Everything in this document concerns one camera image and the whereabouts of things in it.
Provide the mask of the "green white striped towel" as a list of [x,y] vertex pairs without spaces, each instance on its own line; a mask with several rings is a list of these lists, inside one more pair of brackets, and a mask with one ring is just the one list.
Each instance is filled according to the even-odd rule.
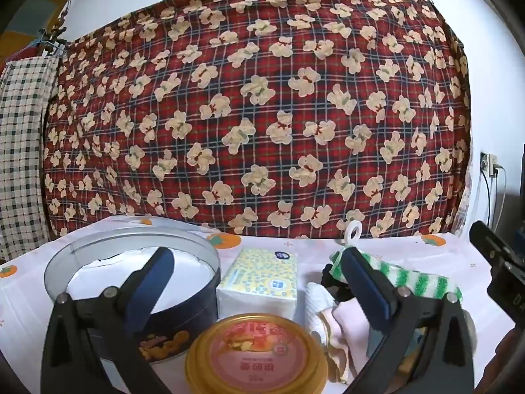
[[405,269],[365,252],[361,252],[361,255],[373,270],[384,274],[394,287],[406,286],[416,296],[434,299],[442,299],[452,293],[460,302],[463,301],[459,286],[446,276]]

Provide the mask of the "pink cloth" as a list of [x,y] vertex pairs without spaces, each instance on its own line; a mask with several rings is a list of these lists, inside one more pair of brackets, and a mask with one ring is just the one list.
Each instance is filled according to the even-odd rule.
[[350,385],[368,361],[368,320],[356,298],[319,315],[326,328],[326,351],[335,380]]

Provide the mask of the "white knit cloth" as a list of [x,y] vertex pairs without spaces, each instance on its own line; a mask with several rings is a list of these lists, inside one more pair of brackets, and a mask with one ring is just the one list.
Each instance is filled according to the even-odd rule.
[[316,335],[321,342],[326,341],[326,325],[320,317],[323,310],[332,309],[335,306],[335,298],[321,284],[309,282],[305,287],[305,325],[311,334]]

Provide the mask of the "white persimmon print tablecloth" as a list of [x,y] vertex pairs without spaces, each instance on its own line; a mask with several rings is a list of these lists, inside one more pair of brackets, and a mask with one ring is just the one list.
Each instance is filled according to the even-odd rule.
[[[32,393],[40,390],[40,368],[45,332],[52,302],[45,291],[48,261],[73,241],[99,232],[144,225],[141,218],[113,216],[75,230],[9,261],[1,267],[1,352],[22,384]],[[298,288],[320,281],[321,271],[333,252],[342,249],[340,239],[247,237],[216,230],[190,227],[218,248],[221,268],[226,271],[244,248],[292,252],[298,258]],[[457,283],[462,304],[471,314],[478,336],[473,358],[474,378],[482,377],[496,345],[513,327],[511,319],[490,300],[490,265],[466,240],[452,234],[415,237],[363,238],[360,250],[403,268],[440,274]]]

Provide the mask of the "round metal cookie tin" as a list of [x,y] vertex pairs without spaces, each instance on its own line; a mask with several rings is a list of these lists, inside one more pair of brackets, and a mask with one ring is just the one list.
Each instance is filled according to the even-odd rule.
[[184,353],[218,319],[216,249],[187,230],[140,225],[79,238],[47,263],[51,300],[68,294],[86,314],[115,289],[125,333],[155,363]]

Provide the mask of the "yellow lidded round container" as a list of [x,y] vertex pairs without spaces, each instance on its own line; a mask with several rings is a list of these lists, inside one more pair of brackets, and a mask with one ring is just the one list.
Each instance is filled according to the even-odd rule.
[[328,365],[301,325],[271,314],[223,319],[191,345],[185,378],[192,393],[321,393]]

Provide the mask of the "yellow patterned tissue pack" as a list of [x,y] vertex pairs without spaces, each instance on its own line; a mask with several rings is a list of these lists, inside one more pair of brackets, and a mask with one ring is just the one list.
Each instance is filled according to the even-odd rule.
[[219,318],[268,313],[293,319],[297,278],[292,252],[243,248],[217,287]]

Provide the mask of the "red plaid bear blanket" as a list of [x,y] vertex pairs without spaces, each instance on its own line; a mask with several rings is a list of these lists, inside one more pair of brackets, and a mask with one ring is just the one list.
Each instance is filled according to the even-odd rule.
[[127,215],[259,237],[451,232],[469,92],[431,0],[164,0],[61,58],[50,228]]

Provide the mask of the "green white checked cloth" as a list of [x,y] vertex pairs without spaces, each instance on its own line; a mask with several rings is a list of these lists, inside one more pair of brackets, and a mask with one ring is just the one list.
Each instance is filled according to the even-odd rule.
[[49,240],[42,198],[45,115],[59,58],[10,61],[1,75],[1,259],[11,261]]

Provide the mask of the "coat rack hooks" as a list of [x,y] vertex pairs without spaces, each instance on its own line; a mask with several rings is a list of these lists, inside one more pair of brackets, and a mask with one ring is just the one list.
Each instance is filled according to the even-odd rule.
[[60,10],[58,17],[51,23],[51,26],[39,30],[38,36],[35,39],[35,46],[42,52],[55,54],[68,45],[68,41],[61,37],[61,35],[67,30],[65,20],[69,13],[69,8],[70,2],[67,2]]

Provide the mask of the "wooden door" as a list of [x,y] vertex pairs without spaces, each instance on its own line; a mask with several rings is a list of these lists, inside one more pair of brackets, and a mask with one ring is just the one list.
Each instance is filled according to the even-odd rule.
[[49,31],[70,0],[25,0],[1,34],[1,63]]

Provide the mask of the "wall power socket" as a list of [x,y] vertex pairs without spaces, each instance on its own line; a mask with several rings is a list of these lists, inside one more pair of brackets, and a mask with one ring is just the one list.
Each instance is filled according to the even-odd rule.
[[497,157],[494,154],[481,152],[480,153],[480,169],[489,178],[495,178],[497,176]]

